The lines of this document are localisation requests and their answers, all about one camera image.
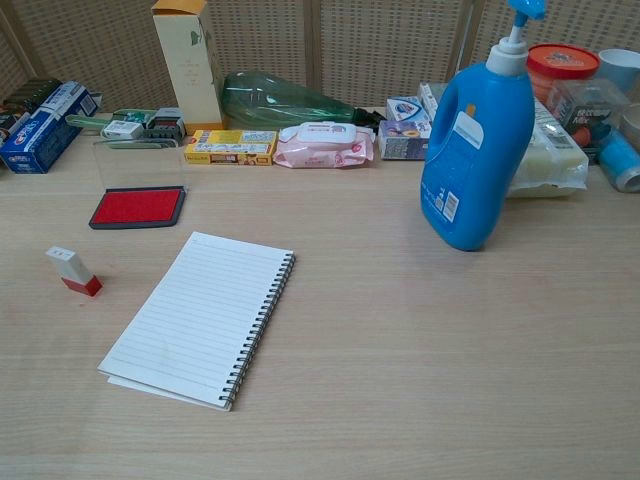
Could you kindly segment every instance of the desk surface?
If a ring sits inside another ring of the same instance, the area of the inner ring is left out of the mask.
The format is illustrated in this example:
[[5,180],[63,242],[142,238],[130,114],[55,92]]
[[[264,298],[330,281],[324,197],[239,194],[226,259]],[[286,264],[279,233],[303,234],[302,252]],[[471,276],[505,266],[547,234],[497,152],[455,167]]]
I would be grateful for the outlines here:
[[[91,140],[48,175],[0,172],[1,478],[640,477],[640,196],[599,170],[508,201],[462,253],[411,162],[200,167],[177,226],[93,231]],[[96,370],[193,230],[298,256],[231,413]],[[53,244],[99,296],[64,287]]]

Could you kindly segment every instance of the pink wet wipes package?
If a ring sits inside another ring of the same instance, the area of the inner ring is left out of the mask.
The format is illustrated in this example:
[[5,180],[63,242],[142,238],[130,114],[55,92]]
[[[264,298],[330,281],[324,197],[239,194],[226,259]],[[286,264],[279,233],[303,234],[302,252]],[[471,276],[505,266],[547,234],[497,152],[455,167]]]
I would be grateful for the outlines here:
[[373,161],[375,134],[350,123],[306,122],[280,131],[273,161],[289,168],[339,168]]

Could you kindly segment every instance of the metal spiral binding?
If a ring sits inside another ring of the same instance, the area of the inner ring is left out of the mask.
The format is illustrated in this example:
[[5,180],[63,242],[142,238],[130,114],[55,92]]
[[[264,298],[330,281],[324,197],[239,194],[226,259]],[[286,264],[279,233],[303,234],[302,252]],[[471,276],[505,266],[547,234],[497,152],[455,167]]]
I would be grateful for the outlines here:
[[260,307],[260,311],[258,312],[258,316],[255,318],[254,323],[251,325],[251,330],[249,330],[249,334],[246,337],[247,343],[242,344],[242,350],[240,350],[240,353],[236,358],[236,362],[238,363],[233,366],[234,371],[229,373],[229,379],[226,382],[229,386],[222,389],[222,391],[228,395],[221,395],[218,397],[219,400],[233,402],[236,398],[238,388],[244,380],[247,368],[249,368],[249,364],[256,353],[258,343],[260,342],[262,334],[267,327],[271,313],[282,294],[282,290],[289,279],[289,275],[291,274],[295,261],[296,257],[292,253],[287,253],[285,255],[283,263],[278,269],[278,274],[276,275],[276,278],[273,279],[273,283],[269,289],[269,294],[263,302],[262,307]]

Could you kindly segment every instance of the tall cream box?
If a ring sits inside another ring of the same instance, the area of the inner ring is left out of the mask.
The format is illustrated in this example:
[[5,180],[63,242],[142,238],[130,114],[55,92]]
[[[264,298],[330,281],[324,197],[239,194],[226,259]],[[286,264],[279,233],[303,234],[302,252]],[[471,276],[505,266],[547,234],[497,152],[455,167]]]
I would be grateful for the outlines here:
[[224,78],[206,0],[158,0],[151,10],[187,133],[223,129]]

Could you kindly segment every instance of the lined paper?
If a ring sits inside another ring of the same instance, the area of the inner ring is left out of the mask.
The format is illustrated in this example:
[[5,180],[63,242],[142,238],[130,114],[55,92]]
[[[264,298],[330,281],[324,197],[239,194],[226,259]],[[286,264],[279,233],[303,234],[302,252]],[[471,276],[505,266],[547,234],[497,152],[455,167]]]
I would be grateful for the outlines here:
[[193,232],[98,370],[110,383],[229,409],[223,388],[288,254]]

